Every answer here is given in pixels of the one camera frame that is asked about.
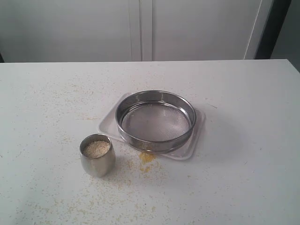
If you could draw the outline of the round stainless steel sieve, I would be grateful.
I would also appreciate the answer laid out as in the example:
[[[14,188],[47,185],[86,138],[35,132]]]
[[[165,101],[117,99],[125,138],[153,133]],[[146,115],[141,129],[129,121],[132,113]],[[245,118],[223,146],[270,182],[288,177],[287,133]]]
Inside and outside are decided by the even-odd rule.
[[[194,107],[183,97],[162,90],[134,93],[116,108],[121,138],[142,152],[168,153],[182,147],[197,121]]]

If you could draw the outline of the stainless steel cup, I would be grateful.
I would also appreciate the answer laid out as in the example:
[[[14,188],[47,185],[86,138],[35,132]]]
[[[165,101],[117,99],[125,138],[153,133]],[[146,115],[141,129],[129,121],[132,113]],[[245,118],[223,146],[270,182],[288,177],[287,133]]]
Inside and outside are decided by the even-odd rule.
[[[106,141],[110,143],[110,149],[101,157],[88,158],[83,155],[83,150],[92,142]],[[104,134],[92,134],[87,136],[80,144],[79,147],[81,155],[81,163],[85,172],[93,177],[103,177],[107,175],[114,167],[116,163],[116,156],[113,148],[113,144],[110,138]]]

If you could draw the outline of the white plastic tray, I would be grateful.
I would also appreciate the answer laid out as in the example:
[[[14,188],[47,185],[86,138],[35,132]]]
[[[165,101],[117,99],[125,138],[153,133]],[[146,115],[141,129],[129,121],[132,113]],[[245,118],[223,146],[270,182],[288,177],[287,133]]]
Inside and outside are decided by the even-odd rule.
[[[111,110],[106,114],[106,116],[104,116],[104,118],[102,118],[98,122],[97,131],[99,133],[102,133],[110,137],[111,139],[120,141],[121,143],[125,143],[118,132],[117,123],[115,121],[115,111],[117,109],[118,104],[131,94],[132,92],[127,92],[123,94],[119,98],[119,100],[114,104]],[[195,111],[197,114],[197,122],[189,140],[177,150],[168,152],[166,154],[162,154],[162,156],[174,160],[187,160],[193,155],[206,120],[206,115],[203,110],[195,108]]]

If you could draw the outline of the spilled yellow millet pile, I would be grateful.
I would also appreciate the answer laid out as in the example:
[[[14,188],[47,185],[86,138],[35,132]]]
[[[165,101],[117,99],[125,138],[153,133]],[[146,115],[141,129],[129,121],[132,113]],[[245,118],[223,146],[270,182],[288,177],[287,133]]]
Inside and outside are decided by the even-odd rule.
[[[156,159],[154,154],[141,153],[139,155],[140,159],[140,170],[143,173],[147,173],[153,166],[153,161]]]

